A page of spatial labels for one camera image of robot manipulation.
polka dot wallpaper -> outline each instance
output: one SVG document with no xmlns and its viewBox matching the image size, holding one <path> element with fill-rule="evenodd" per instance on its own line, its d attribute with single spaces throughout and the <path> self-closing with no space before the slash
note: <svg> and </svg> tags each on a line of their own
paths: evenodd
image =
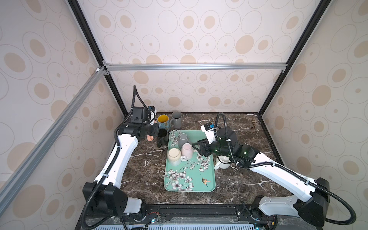
<svg viewBox="0 0 368 230">
<path fill-rule="evenodd" d="M 0 187 L 96 70 L 62 0 L 0 3 Z"/>
<path fill-rule="evenodd" d="M 124 104 L 133 85 L 159 112 L 258 112 L 280 70 L 112 71 Z M 138 99 L 135 105 L 142 106 Z"/>
<path fill-rule="evenodd" d="M 64 0 L 0 2 L 0 188 L 96 70 Z M 74 229 L 121 112 L 104 79 L 0 218 L 0 229 Z"/>
<path fill-rule="evenodd" d="M 353 230 L 368 218 L 367 61 L 368 1 L 335 1 L 263 116 L 285 164 L 354 208 Z M 327 218 L 348 215 L 332 200 Z"/>
<path fill-rule="evenodd" d="M 319 0 L 80 0 L 106 62 L 285 62 Z"/>
<path fill-rule="evenodd" d="M 109 86 L 99 80 L 0 218 L 0 230 L 74 229 L 85 204 L 82 188 L 105 165 L 122 119 Z M 23 143 L 13 151 L 22 156 L 33 146 Z M 5 162 L 11 170 L 16 156 Z"/>
</svg>

teal tray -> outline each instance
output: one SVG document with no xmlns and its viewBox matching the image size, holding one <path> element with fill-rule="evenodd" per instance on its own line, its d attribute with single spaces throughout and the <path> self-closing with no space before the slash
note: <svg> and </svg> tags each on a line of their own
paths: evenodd
<svg viewBox="0 0 368 230">
<path fill-rule="evenodd" d="M 200 130 L 174 130 L 169 135 L 169 145 L 167 151 L 178 148 L 178 145 L 171 144 L 179 136 L 179 132 L 188 135 L 191 143 L 205 139 L 206 135 Z M 193 151 L 193 157 L 188 161 L 182 161 L 178 166 L 172 166 L 166 159 L 164 187 L 170 192 L 212 192 L 216 188 L 215 170 L 213 157 L 204 157 L 197 151 Z"/>
</svg>

bird print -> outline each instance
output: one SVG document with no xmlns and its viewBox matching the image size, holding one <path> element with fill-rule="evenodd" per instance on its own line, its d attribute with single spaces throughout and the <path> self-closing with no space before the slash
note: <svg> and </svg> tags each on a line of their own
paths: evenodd
<svg viewBox="0 0 368 230">
<path fill-rule="evenodd" d="M 202 182 L 208 187 L 207 182 L 210 182 L 210 181 L 202 178 Z"/>
</svg>

pink mug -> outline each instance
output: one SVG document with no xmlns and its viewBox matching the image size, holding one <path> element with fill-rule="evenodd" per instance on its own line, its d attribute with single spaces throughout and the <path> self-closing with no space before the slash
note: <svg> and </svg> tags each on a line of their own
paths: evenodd
<svg viewBox="0 0 368 230">
<path fill-rule="evenodd" d="M 181 155 L 186 156 L 187 159 L 190 160 L 193 156 L 192 145 L 189 143 L 183 144 L 183 146 L 181 147 Z"/>
</svg>

dark marble surface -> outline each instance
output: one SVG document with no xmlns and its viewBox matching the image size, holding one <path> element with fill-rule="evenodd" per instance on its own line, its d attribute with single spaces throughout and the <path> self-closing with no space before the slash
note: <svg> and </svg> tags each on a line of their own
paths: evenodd
<svg viewBox="0 0 368 230">
<path fill-rule="evenodd" d="M 201 125 L 215 122 L 216 114 L 183 113 L 182 130 L 200 130 Z M 262 127 L 253 114 L 226 114 L 228 126 L 237 133 L 240 143 L 247 143 L 276 160 Z M 215 170 L 216 188 L 212 192 L 169 192 L 164 188 L 167 145 L 156 147 L 141 141 L 132 153 L 123 175 L 121 190 L 128 196 L 145 199 L 147 204 L 246 204 L 257 195 L 281 197 L 289 191 L 270 179 L 246 169 L 231 165 Z"/>
</svg>

